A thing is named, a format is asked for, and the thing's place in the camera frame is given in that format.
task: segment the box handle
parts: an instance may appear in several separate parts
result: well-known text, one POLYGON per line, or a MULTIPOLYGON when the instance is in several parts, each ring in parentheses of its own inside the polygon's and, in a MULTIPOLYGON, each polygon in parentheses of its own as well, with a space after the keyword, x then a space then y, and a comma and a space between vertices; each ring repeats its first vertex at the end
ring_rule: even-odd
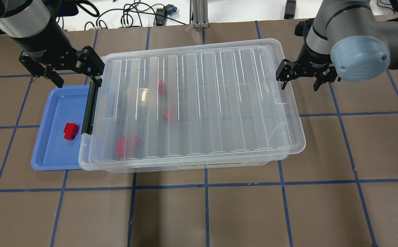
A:
POLYGON ((98 88, 99 87, 93 81, 90 82, 86 109, 84 110, 83 125, 81 127, 81 134, 92 134, 98 88))

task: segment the red block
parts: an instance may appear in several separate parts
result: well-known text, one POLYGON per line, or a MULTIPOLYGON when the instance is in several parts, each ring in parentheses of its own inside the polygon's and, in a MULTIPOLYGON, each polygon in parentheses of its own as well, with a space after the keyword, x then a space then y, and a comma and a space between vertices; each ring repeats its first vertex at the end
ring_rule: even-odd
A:
POLYGON ((122 158, 133 157, 133 149, 141 145, 141 138, 138 136, 133 136, 133 138, 126 138, 124 134, 122 139, 117 142, 117 152, 118 156, 122 158))
POLYGON ((175 121, 177 119, 177 111, 175 109, 166 108, 164 113, 162 114, 162 118, 165 121, 175 121))
POLYGON ((167 93, 166 85, 163 81, 158 81, 158 94, 165 95, 167 93))
POLYGON ((66 126, 64 127, 64 138, 66 140, 73 140, 78 133, 80 127, 73 122, 67 122, 66 126))

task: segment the table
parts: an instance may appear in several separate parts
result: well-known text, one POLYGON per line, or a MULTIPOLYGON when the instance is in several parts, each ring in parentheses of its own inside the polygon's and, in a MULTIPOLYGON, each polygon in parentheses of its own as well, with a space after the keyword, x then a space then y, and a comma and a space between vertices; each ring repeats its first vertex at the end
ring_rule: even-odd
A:
MULTIPOLYGON (((379 16, 392 19, 394 16, 379 16)), ((295 60, 298 20, 68 32, 100 56, 276 38, 295 60)), ((398 246, 398 71, 312 89, 293 81, 306 149, 262 167, 115 175, 31 168, 54 88, 0 36, 0 246, 398 246)), ((87 83, 65 72, 65 85, 87 83)))

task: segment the blue joint cap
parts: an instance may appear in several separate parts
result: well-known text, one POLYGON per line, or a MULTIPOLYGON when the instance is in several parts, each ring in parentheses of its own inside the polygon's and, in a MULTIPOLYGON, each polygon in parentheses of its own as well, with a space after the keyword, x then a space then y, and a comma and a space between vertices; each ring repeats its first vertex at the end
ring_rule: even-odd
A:
POLYGON ((351 36, 337 42, 330 52, 339 77, 351 82, 369 80, 390 65, 387 45, 370 36, 351 36))

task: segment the plastic lid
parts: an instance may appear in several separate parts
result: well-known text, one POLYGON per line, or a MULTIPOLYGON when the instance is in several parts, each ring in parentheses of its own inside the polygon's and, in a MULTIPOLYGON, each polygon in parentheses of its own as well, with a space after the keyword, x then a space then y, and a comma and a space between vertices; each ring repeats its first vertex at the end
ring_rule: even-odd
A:
POLYGON ((301 152, 306 142, 292 87, 283 91, 275 79, 283 58, 275 39, 103 57, 103 85, 92 135, 82 135, 80 166, 138 172, 301 152))

